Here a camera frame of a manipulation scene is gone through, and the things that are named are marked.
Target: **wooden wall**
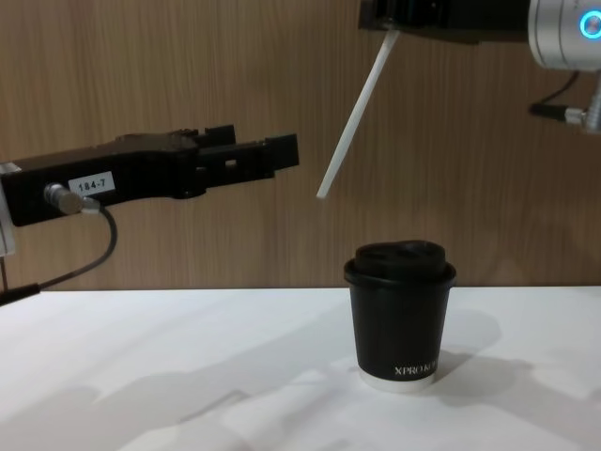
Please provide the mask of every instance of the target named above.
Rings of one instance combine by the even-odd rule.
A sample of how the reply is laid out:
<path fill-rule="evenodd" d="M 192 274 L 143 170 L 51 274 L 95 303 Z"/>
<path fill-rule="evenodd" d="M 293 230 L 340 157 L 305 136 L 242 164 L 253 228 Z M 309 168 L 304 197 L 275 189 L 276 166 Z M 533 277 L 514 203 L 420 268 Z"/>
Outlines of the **wooden wall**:
<path fill-rule="evenodd" d="M 358 7 L 0 0 L 0 160 L 229 123 L 240 139 L 299 136 L 301 166 L 276 180 L 112 208 L 116 254 L 63 288 L 340 286 L 357 246 L 413 238 L 443 244 L 461 285 L 600 284 L 601 138 L 528 117 L 568 74 L 525 44 L 402 37 L 316 200 L 383 39 L 357 29 Z M 106 238 L 94 217 L 19 229 L 9 281 L 69 271 Z"/>

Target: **label sticker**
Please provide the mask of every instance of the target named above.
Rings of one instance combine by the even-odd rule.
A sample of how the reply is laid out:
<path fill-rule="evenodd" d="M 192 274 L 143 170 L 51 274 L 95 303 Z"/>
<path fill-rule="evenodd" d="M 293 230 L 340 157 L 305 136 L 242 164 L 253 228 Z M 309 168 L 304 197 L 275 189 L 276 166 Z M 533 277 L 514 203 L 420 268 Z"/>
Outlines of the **label sticker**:
<path fill-rule="evenodd" d="M 69 180 L 69 189 L 81 196 L 106 193 L 115 189 L 112 172 Z"/>

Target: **black paper cup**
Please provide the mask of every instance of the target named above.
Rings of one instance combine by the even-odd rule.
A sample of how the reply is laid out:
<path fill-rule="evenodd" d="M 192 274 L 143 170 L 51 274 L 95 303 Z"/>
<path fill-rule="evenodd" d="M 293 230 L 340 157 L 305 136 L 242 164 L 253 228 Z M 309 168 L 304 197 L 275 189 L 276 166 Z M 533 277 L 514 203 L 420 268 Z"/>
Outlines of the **black paper cup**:
<path fill-rule="evenodd" d="M 455 268 L 428 241 L 371 244 L 345 266 L 363 380 L 387 392 L 419 391 L 436 372 Z"/>

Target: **blue light ring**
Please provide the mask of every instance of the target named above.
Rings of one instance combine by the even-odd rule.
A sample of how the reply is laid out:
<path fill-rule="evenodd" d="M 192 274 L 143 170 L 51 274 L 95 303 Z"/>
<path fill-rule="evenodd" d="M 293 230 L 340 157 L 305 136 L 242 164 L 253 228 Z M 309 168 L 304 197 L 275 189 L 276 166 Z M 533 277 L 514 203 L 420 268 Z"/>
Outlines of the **blue light ring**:
<path fill-rule="evenodd" d="M 599 31 L 597 31 L 596 33 L 589 33 L 587 31 L 587 27 L 586 27 L 586 23 L 589 21 L 589 19 L 596 17 L 599 20 Z M 580 19 L 580 33 L 582 33 L 582 36 L 585 37 L 586 39 L 599 39 L 601 38 L 601 11 L 598 10 L 593 10 L 593 11 L 589 11 L 586 14 L 584 14 L 582 16 L 582 19 Z"/>

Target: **metal connector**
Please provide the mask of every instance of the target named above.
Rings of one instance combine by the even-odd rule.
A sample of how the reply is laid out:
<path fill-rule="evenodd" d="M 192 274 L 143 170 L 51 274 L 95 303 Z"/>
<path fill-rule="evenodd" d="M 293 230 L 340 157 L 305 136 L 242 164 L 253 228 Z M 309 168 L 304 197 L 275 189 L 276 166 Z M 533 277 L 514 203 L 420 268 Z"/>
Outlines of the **metal connector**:
<path fill-rule="evenodd" d="M 84 200 L 59 183 L 52 183 L 44 189 L 46 201 L 64 214 L 76 214 L 84 209 Z"/>
<path fill-rule="evenodd" d="M 92 197 L 84 197 L 84 207 L 82 213 L 98 214 L 100 213 L 100 202 Z"/>
<path fill-rule="evenodd" d="M 582 108 L 567 108 L 565 110 L 565 123 L 583 127 L 587 114 Z"/>
<path fill-rule="evenodd" d="M 587 111 L 584 128 L 588 133 L 601 133 L 601 76 L 597 78 L 597 89 Z"/>

